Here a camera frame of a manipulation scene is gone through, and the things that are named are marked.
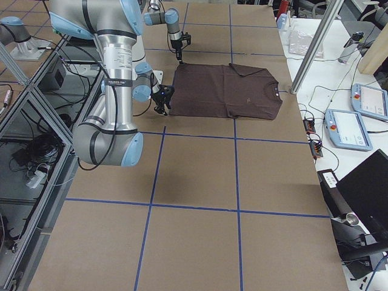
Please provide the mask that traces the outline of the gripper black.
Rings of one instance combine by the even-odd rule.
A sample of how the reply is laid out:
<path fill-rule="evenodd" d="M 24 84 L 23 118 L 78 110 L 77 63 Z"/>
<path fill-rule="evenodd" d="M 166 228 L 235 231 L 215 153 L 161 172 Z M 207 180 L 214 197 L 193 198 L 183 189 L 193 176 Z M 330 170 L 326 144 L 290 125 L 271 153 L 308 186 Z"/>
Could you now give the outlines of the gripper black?
<path fill-rule="evenodd" d="M 151 94 L 151 98 L 156 105 L 154 111 L 167 116 L 166 109 L 171 109 L 170 102 L 174 92 L 175 88 L 172 85 L 159 85 L 159 90 Z"/>
<path fill-rule="evenodd" d="M 191 44 L 192 36 L 186 32 L 178 31 L 169 33 L 169 40 L 176 58 L 182 58 L 182 51 Z M 183 64 L 183 60 L 179 59 L 179 64 Z"/>

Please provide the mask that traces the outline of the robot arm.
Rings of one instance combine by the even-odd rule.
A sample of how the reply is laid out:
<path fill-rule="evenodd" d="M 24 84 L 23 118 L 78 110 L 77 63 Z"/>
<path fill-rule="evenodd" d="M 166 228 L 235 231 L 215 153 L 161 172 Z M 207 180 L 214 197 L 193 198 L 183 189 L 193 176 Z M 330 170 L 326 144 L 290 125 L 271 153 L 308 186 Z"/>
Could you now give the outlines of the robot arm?
<path fill-rule="evenodd" d="M 149 1 L 147 12 L 144 13 L 146 25 L 161 25 L 167 27 L 167 45 L 175 55 L 179 64 L 183 64 L 183 50 L 192 42 L 192 36 L 183 32 L 179 25 L 179 12 L 175 8 L 165 9 L 162 1 Z"/>
<path fill-rule="evenodd" d="M 79 160 L 96 167 L 135 166 L 143 135 L 133 123 L 133 101 L 156 103 L 173 94 L 142 59 L 143 21 L 137 1 L 51 1 L 50 21 L 60 33 L 94 40 L 102 60 L 104 91 L 73 132 Z"/>

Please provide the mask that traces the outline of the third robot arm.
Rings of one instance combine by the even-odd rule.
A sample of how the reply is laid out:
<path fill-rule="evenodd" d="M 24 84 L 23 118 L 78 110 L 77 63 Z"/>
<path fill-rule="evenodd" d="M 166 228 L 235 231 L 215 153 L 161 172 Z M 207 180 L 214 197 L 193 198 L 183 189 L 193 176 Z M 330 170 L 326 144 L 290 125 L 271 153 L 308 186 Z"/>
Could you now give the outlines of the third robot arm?
<path fill-rule="evenodd" d="M 18 17 L 6 16 L 1 19 L 1 43 L 7 46 L 13 42 L 16 47 L 10 55 L 20 61 L 37 61 L 47 49 L 51 49 L 50 42 L 33 38 Z"/>

